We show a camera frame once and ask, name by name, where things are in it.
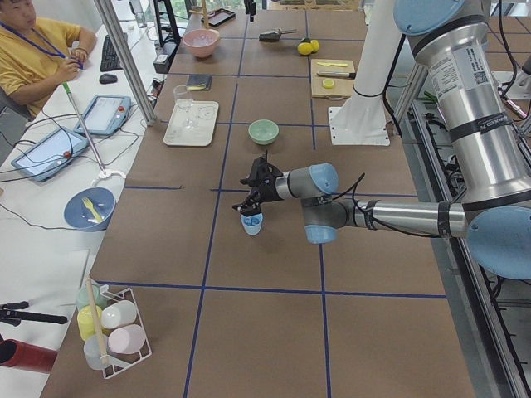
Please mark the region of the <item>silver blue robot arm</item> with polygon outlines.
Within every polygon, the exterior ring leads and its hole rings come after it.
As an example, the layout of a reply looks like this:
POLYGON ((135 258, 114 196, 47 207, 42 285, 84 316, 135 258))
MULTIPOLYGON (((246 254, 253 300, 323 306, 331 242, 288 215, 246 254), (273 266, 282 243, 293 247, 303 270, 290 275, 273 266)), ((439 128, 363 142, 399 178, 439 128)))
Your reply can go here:
POLYGON ((425 66, 457 156, 466 193, 458 203, 392 203, 339 197, 328 163, 283 172, 257 158, 244 184, 242 216, 265 202, 299 199, 309 242, 334 240, 345 226, 408 235, 459 237, 482 267, 506 279, 530 276, 530 168, 503 108, 482 42, 488 24, 479 1, 377 1, 353 95, 330 117, 338 140, 366 143, 368 120, 385 89, 392 53, 406 38, 425 66))

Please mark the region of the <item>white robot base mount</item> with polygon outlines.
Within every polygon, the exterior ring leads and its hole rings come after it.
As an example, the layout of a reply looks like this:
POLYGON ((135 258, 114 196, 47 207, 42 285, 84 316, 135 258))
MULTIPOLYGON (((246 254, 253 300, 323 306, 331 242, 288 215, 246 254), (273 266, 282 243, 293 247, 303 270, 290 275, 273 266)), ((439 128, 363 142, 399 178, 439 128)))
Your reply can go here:
POLYGON ((405 40, 394 19, 392 0, 373 4, 353 93, 340 107, 329 108, 335 146, 388 146, 385 91, 405 40))

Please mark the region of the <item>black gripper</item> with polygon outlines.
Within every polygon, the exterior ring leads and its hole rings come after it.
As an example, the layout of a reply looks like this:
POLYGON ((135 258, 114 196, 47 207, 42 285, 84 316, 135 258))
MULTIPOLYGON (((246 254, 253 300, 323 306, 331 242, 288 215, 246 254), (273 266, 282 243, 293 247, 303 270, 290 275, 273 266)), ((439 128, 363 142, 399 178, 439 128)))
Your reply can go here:
POLYGON ((249 174, 240 180, 240 184, 251 188, 251 193, 232 209, 240 214, 259 214, 260 203, 281 201, 275 183, 282 176, 283 172, 269 163, 266 157, 256 158, 249 174))

